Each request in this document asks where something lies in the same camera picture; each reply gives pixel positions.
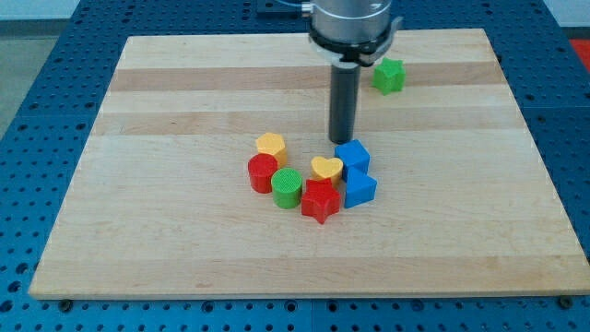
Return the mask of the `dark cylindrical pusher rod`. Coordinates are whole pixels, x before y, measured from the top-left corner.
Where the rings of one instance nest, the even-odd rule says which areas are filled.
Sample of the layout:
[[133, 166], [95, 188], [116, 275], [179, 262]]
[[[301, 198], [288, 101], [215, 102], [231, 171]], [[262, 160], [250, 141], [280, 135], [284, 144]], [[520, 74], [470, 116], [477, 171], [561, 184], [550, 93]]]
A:
[[328, 137], [336, 144], [349, 142], [353, 137], [360, 68], [331, 67]]

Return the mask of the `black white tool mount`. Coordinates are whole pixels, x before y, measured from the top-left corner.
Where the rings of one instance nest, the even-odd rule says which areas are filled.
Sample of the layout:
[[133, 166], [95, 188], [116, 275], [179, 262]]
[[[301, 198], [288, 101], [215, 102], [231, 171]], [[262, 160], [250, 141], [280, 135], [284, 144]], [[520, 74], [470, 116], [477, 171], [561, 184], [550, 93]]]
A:
[[331, 65], [337, 67], [372, 66], [384, 56], [394, 41], [395, 33], [403, 26], [403, 18], [396, 17], [375, 39], [366, 42], [344, 43], [331, 41], [314, 29], [309, 31], [309, 43]]

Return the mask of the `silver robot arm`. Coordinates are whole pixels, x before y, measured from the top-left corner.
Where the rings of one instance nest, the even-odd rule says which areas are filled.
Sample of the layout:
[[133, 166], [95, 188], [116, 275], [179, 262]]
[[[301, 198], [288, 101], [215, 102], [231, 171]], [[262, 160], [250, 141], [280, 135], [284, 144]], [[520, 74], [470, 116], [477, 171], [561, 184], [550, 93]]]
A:
[[403, 19], [393, 16], [392, 0], [312, 0], [301, 3], [310, 20], [309, 42], [331, 65], [328, 138], [353, 138], [360, 70], [391, 47]]

